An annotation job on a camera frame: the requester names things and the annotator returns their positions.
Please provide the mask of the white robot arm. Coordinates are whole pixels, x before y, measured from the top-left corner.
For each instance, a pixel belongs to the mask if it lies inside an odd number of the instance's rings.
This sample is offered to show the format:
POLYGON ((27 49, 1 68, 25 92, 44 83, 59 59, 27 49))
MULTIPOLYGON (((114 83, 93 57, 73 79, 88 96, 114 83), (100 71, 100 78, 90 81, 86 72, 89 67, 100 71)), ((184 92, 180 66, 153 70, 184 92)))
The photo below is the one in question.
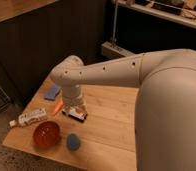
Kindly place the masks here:
POLYGON ((66 105, 83 101, 83 85, 135 87, 138 171, 196 171, 196 51, 161 50, 85 65, 71 55, 51 79, 66 105))

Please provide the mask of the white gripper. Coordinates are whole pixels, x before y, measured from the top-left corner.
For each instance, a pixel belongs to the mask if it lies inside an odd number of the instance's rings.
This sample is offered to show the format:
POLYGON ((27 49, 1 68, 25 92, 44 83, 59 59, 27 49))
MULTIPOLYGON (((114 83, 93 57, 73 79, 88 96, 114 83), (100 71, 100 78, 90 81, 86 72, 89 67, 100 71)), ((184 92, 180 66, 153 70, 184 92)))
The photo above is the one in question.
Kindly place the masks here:
POLYGON ((66 112, 71 108, 85 109, 84 95, 80 85, 64 86, 62 88, 62 99, 66 112))

